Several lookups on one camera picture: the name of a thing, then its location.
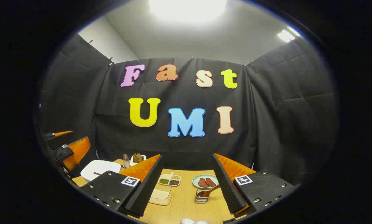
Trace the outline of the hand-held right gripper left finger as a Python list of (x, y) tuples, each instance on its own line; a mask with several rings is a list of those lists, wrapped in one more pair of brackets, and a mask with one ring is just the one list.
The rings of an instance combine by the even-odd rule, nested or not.
[(158, 154), (124, 171), (106, 171), (81, 187), (96, 202), (116, 212), (140, 218), (162, 173)]

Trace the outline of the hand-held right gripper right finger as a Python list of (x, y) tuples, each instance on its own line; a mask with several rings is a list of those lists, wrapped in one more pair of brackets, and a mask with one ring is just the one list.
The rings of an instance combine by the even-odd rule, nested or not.
[(217, 153), (212, 165), (229, 212), (235, 217), (266, 210), (299, 188), (269, 171), (254, 171)]

